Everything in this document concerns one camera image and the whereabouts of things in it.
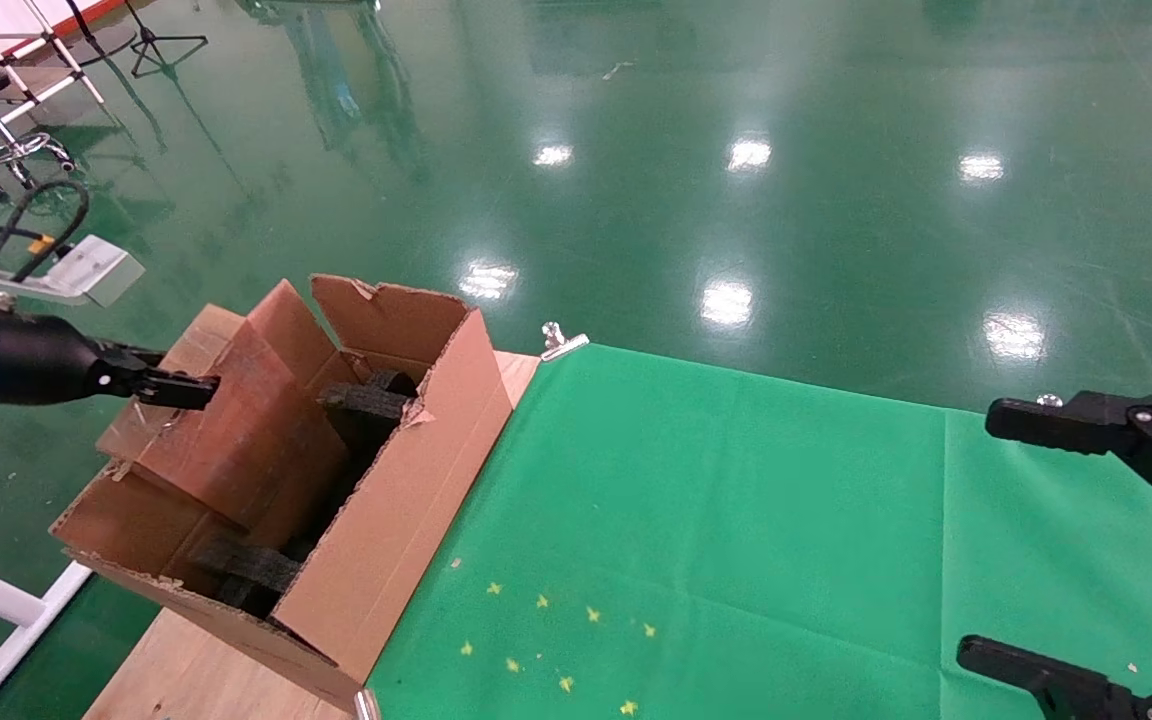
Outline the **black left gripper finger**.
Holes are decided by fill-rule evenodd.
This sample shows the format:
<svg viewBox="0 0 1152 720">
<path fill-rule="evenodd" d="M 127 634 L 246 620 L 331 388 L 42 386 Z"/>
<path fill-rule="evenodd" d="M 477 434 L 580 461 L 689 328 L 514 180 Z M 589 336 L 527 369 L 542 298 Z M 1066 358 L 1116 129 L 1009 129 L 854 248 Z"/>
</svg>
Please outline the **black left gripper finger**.
<svg viewBox="0 0 1152 720">
<path fill-rule="evenodd" d="M 100 376 L 160 374 L 162 351 L 123 343 L 97 343 L 97 373 Z"/>
<path fill-rule="evenodd" d="M 96 370 L 86 381 L 90 395 L 134 397 L 143 406 L 188 411 L 206 409 L 220 386 L 219 376 L 188 376 L 154 366 Z"/>
</svg>

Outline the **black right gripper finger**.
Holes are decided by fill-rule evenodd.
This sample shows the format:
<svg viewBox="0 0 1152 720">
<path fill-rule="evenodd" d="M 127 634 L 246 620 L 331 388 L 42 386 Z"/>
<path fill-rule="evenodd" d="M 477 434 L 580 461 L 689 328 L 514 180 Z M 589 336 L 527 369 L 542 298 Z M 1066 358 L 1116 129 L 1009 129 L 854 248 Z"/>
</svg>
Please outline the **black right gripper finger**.
<svg viewBox="0 0 1152 720">
<path fill-rule="evenodd" d="M 1030 694 L 1046 719 L 1152 719 L 1152 694 L 1108 676 L 986 637 L 964 637 L 956 660 L 970 673 Z"/>
<path fill-rule="evenodd" d="M 987 433 L 1083 455 L 1112 455 L 1152 487 L 1152 395 L 1126 397 L 1079 391 L 1061 406 L 996 397 Z"/>
</svg>

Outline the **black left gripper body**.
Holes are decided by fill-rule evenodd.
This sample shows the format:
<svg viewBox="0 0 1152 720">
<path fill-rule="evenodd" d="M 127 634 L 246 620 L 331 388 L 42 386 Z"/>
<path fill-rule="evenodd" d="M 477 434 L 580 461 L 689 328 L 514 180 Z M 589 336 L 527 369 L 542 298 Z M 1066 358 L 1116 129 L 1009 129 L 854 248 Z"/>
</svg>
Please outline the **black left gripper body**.
<svg viewBox="0 0 1152 720">
<path fill-rule="evenodd" d="M 104 348 L 59 316 L 0 311 L 0 404 L 56 406 L 128 397 Z"/>
</svg>

